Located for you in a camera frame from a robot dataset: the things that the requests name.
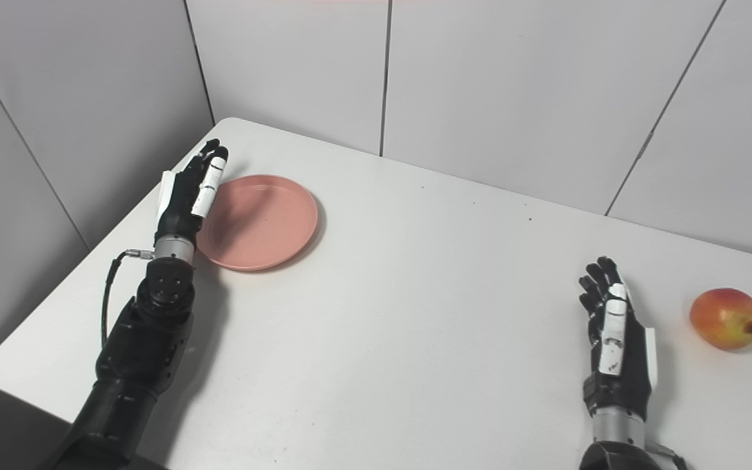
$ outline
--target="silver cylinder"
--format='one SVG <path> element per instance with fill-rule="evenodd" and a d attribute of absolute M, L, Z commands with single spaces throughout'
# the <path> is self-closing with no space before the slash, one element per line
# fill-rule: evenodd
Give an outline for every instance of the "silver cylinder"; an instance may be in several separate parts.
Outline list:
<path fill-rule="evenodd" d="M 644 425 L 641 417 L 626 408 L 599 408 L 593 415 L 593 438 L 594 441 L 629 443 L 645 449 Z"/>
<path fill-rule="evenodd" d="M 164 235 L 155 242 L 155 258 L 179 258 L 193 262 L 194 250 L 190 240 L 176 235 Z"/>

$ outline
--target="white table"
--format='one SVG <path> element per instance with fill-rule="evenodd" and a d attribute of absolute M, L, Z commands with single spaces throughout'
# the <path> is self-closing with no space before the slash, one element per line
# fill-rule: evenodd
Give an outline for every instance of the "white table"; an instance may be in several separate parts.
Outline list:
<path fill-rule="evenodd" d="M 245 120 L 211 137 L 230 149 L 228 179 L 307 187 L 322 229 L 266 273 L 199 256 L 196 324 L 144 457 L 176 470 L 576 468 L 591 435 L 576 280 L 608 254 L 659 334 L 648 431 L 698 470 L 752 467 L 752 348 L 718 351 L 687 322 L 706 289 L 752 294 L 752 255 Z M 0 346 L 1 390 L 76 416 L 106 270 L 151 245 L 156 195 Z M 110 321 L 143 273 L 123 264 Z"/>

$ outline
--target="black cable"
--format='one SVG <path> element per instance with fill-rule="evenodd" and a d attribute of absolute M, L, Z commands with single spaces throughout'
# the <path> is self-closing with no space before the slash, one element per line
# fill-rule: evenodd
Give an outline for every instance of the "black cable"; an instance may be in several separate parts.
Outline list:
<path fill-rule="evenodd" d="M 687 467 L 687 462 L 678 455 L 672 458 L 672 463 L 675 464 L 675 467 L 678 468 L 678 470 L 689 470 L 689 467 Z"/>
<path fill-rule="evenodd" d="M 110 289 L 112 289 L 112 282 L 114 276 L 118 273 L 120 268 L 120 262 L 124 256 L 127 256 L 126 252 L 120 253 L 117 258 L 112 260 L 110 271 L 106 275 L 106 288 L 104 289 L 104 303 L 101 307 L 101 348 L 106 345 L 106 312 L 110 307 Z"/>

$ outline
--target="robot finger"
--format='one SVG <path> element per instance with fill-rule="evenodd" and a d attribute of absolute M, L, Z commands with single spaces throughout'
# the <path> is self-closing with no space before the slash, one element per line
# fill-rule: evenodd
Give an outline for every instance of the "robot finger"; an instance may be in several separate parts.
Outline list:
<path fill-rule="evenodd" d="M 587 271 L 587 273 L 591 275 L 591 278 L 597 282 L 599 294 L 603 297 L 608 294 L 608 281 L 605 279 L 603 269 L 600 268 L 598 264 L 592 262 L 585 267 L 585 271 Z"/>
<path fill-rule="evenodd" d="M 215 151 L 215 149 L 217 149 L 217 147 L 219 147 L 219 146 L 220 146 L 219 145 L 219 139 L 211 139 L 211 140 L 209 140 L 208 142 L 205 143 L 205 146 L 202 147 L 202 149 L 199 151 L 199 153 L 201 155 L 207 155 L 207 154 Z"/>
<path fill-rule="evenodd" d="M 594 297 L 597 300 L 602 300 L 602 294 L 599 292 L 597 283 L 595 283 L 590 276 L 579 277 L 579 285 L 581 285 L 582 288 L 585 289 L 585 292 L 588 292 L 591 297 Z"/>
<path fill-rule="evenodd" d="M 602 268 L 603 273 L 605 273 L 608 278 L 609 285 L 623 282 L 623 280 L 620 279 L 620 274 L 617 272 L 617 264 L 614 262 L 614 259 L 608 258 L 607 256 L 600 256 L 599 259 L 597 259 L 597 264 L 599 264 L 599 267 Z"/>
<path fill-rule="evenodd" d="M 579 296 L 579 302 L 582 304 L 582 307 L 585 307 L 585 310 L 587 310 L 588 313 L 591 313 L 591 315 L 597 310 L 597 303 L 594 302 L 593 297 L 587 292 Z"/>
<path fill-rule="evenodd" d="M 590 281 L 590 285 L 585 289 L 585 295 L 589 298 L 590 304 L 593 304 L 593 309 L 588 309 L 588 311 L 593 313 L 603 306 L 604 300 L 602 295 L 599 294 L 597 284 L 591 281 L 590 277 L 587 277 L 587 279 Z"/>

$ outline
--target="apple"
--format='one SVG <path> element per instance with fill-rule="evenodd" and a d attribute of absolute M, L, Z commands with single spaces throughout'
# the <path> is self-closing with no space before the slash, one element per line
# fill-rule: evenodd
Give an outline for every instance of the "apple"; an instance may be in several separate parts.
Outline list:
<path fill-rule="evenodd" d="M 704 292 L 689 310 L 695 331 L 710 345 L 733 351 L 752 343 L 752 297 L 739 289 Z"/>

